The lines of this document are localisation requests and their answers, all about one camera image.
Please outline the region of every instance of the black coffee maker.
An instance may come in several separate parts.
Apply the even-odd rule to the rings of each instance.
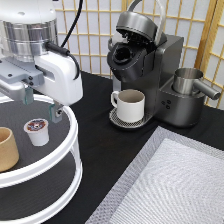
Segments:
[[[152,117],[178,127],[195,125],[206,95],[216,100],[220,93],[205,84],[208,91],[200,88],[200,91],[192,89],[191,93],[184,94],[174,90],[174,75],[179,67],[184,38],[162,32],[165,11],[159,0],[159,27],[148,17],[133,12],[140,1],[133,1],[129,9],[121,13],[116,26],[120,39],[109,40],[107,62],[114,75],[114,89],[135,89],[145,94],[145,117],[136,124],[126,124],[116,117],[115,108],[110,119],[116,126],[126,129],[142,127]],[[185,73],[182,78],[190,77]]]

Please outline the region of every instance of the beige cup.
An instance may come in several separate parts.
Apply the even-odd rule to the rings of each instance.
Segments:
[[[12,168],[19,160],[19,152],[12,130],[0,128],[0,172]]]

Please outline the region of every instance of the coffee maker handle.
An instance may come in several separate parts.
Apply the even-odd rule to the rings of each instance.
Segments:
[[[134,8],[136,7],[136,5],[141,2],[142,0],[134,0],[128,7],[129,12],[133,12]],[[156,46],[159,45],[160,42],[160,38],[163,32],[163,28],[165,25],[165,21],[166,21],[166,14],[165,14],[165,9],[163,7],[163,5],[161,4],[160,0],[156,0],[157,4],[159,5],[159,9],[160,9],[160,21],[159,21],[159,26],[156,32],[156,37],[154,40],[154,43]]]

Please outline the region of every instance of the black countertop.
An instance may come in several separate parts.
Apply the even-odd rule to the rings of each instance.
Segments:
[[[112,80],[83,73],[84,97],[71,108],[79,124],[83,178],[71,202],[46,224],[85,223],[158,126],[224,150],[224,111],[204,106],[200,122],[179,129],[152,119],[134,132],[111,125]]]

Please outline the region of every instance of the shoji screen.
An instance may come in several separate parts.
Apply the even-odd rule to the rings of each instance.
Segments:
[[[180,66],[194,67],[210,0],[161,0],[166,9],[167,34],[184,37]],[[82,70],[110,76],[106,63],[107,41],[115,32],[119,14],[127,9],[129,0],[84,0],[78,26],[68,43],[80,60]],[[59,41],[65,37],[77,12],[79,0],[55,2],[58,16]],[[154,0],[143,0],[137,12],[159,21],[159,9]]]
[[[210,0],[161,0],[161,2],[165,7],[167,18],[164,32],[184,37],[180,67],[194,67]],[[154,0],[143,0],[136,7],[136,12],[149,16],[156,24],[159,22],[159,8]]]
[[[54,4],[61,43],[75,18],[79,0],[60,0]],[[110,76],[107,42],[115,32],[122,10],[125,10],[122,0],[84,0],[78,26],[67,46],[77,56],[83,71]]]
[[[212,107],[224,109],[224,0],[218,0],[214,13],[213,23],[208,36],[201,70],[204,72],[205,81],[222,94],[219,100],[207,99],[207,104]]]

